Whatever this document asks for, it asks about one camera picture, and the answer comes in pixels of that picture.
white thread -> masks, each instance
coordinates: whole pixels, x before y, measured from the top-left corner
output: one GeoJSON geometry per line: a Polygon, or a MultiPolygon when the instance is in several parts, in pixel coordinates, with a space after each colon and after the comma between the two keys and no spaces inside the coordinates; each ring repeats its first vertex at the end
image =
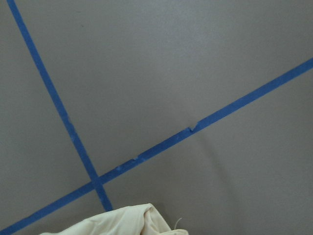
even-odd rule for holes
{"type": "Polygon", "coordinates": [[[178,224],[178,222],[179,222],[181,219],[182,219],[182,218],[179,218],[178,221],[176,221],[175,226],[174,226],[174,230],[176,229],[177,224],[178,224]]]}

crumpled fabric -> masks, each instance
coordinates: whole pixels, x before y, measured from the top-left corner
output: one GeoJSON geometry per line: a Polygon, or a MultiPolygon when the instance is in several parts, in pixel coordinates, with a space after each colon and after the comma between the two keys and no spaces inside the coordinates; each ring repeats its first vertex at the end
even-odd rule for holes
{"type": "Polygon", "coordinates": [[[123,207],[85,219],[68,229],[41,235],[188,235],[171,230],[152,204],[123,207]]]}

gray wall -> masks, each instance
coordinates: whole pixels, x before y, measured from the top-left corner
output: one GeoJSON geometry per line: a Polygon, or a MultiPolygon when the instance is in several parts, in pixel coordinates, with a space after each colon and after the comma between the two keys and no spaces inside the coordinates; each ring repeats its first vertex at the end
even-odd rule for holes
{"type": "MultiPolygon", "coordinates": [[[[313,2],[18,0],[99,175],[313,57],[313,2]]],[[[0,0],[0,229],[90,181],[0,0]]],[[[192,235],[313,234],[313,71],[105,184],[192,235]]],[[[20,230],[102,213],[95,191],[20,230]]]]}

blue painter's tape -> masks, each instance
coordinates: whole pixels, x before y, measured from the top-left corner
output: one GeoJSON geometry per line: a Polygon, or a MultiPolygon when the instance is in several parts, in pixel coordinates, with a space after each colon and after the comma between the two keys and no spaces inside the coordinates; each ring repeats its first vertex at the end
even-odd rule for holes
{"type": "Polygon", "coordinates": [[[268,82],[267,84],[259,87],[258,89],[250,92],[249,94],[237,99],[236,101],[232,102],[231,104],[221,108],[220,110],[216,111],[215,113],[205,117],[204,119],[200,120],[197,125],[191,129],[186,128],[177,134],[171,136],[170,138],[166,139],[165,141],[157,144],[156,146],[146,150],[145,152],[141,153],[137,158],[131,159],[122,165],[116,167],[115,169],[105,173],[104,175],[100,176],[100,181],[102,184],[107,183],[108,181],[116,178],[117,176],[125,173],[126,171],[134,168],[135,166],[145,162],[146,160],[154,157],[155,155],[163,152],[164,150],[172,147],[173,145],[181,142],[182,140],[188,138],[189,136],[199,132],[200,130],[208,127],[209,125],[221,120],[222,118],[230,115],[231,113],[239,110],[240,108],[246,106],[247,104],[257,100],[258,98],[266,95],[267,93],[273,91],[274,89],[284,85],[285,83],[291,81],[292,79],[296,78],[297,76],[307,72],[308,70],[313,68],[313,58],[304,62],[303,64],[295,67],[294,69],[288,71],[287,73],[279,76],[278,78],[268,82]]]}
{"type": "Polygon", "coordinates": [[[46,215],[56,211],[57,209],[65,206],[66,204],[80,198],[81,196],[94,190],[92,183],[85,184],[81,186],[74,192],[69,193],[68,195],[56,200],[55,202],[49,204],[48,206],[40,209],[39,211],[33,213],[29,217],[22,219],[15,224],[3,229],[0,231],[0,235],[11,235],[12,233],[17,232],[18,230],[25,228],[26,226],[36,222],[37,220],[45,217],[46,215]]]}
{"type": "Polygon", "coordinates": [[[85,169],[89,175],[89,177],[91,178],[91,182],[94,186],[94,188],[97,191],[97,194],[100,198],[101,204],[103,205],[104,209],[107,211],[111,211],[112,210],[112,205],[111,202],[109,201],[100,181],[98,178],[98,175],[92,165],[92,162],[89,158],[89,156],[87,155],[87,152],[83,146],[83,143],[81,142],[73,124],[70,122],[68,114],[65,110],[65,107],[50,79],[50,76],[47,72],[47,70],[45,69],[44,63],[41,60],[41,57],[35,47],[35,44],[33,42],[33,40],[31,39],[31,36],[27,30],[27,27],[22,19],[22,16],[14,2],[14,0],[7,0],[8,5],[12,11],[12,14],[14,16],[14,19],[21,31],[21,34],[26,42],[26,45],[29,49],[29,52],[35,62],[35,65],[40,73],[40,76],[43,80],[43,82],[45,83],[45,86],[52,98],[52,101],[64,123],[65,128],[67,129],[67,132],[85,166],[85,169]]]}

gray painted surface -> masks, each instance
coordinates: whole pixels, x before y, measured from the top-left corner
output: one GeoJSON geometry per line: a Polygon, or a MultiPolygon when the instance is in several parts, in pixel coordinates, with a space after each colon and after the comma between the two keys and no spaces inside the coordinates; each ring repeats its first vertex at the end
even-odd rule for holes
{"type": "MultiPolygon", "coordinates": [[[[311,1],[17,1],[98,174],[313,56],[311,1]]],[[[0,1],[0,228],[89,182],[0,1]]],[[[313,233],[310,71],[105,185],[191,234],[313,233]]],[[[101,213],[95,192],[17,232],[101,213]]]]}

